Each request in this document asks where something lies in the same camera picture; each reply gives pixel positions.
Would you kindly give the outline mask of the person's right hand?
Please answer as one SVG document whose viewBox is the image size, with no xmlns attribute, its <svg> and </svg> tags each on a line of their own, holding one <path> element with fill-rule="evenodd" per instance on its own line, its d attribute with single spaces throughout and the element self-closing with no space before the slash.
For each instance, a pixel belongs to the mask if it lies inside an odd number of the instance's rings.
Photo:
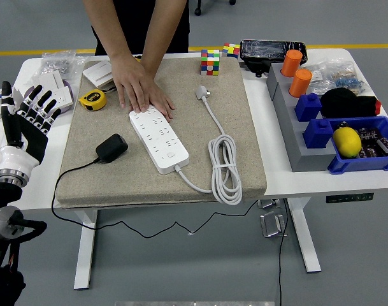
<svg viewBox="0 0 388 306">
<path fill-rule="evenodd" d="M 143 66 L 131 54 L 124 52 L 111 55 L 110 60 L 120 107 L 129 106 L 136 113 L 145 112 L 149 102 L 148 93 L 145 92 L 147 76 Z"/>
</svg>

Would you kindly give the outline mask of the person's left hand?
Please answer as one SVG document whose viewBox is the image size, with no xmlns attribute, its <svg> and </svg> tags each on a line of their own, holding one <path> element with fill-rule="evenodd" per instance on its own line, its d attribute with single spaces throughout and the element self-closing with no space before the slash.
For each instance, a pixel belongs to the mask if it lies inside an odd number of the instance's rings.
<svg viewBox="0 0 388 306">
<path fill-rule="evenodd" d="M 146 84 L 148 102 L 160 111 L 164 118 L 170 122 L 173 119 L 175 105 L 171 98 L 156 84 L 152 76 L 148 76 Z"/>
</svg>

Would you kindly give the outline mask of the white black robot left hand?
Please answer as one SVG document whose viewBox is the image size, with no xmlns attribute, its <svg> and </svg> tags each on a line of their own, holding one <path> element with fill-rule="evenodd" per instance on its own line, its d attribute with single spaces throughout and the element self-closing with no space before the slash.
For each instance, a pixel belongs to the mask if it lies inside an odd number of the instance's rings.
<svg viewBox="0 0 388 306">
<path fill-rule="evenodd" d="M 17 106 L 11 84 L 2 83 L 1 118 L 5 139 L 0 146 L 0 172 L 16 171 L 30 176 L 32 170 L 42 163 L 47 134 L 61 109 L 48 114 L 56 104 L 56 100 L 50 99 L 51 91 L 46 91 L 35 102 L 41 90 L 42 86 L 38 85 Z"/>
</svg>

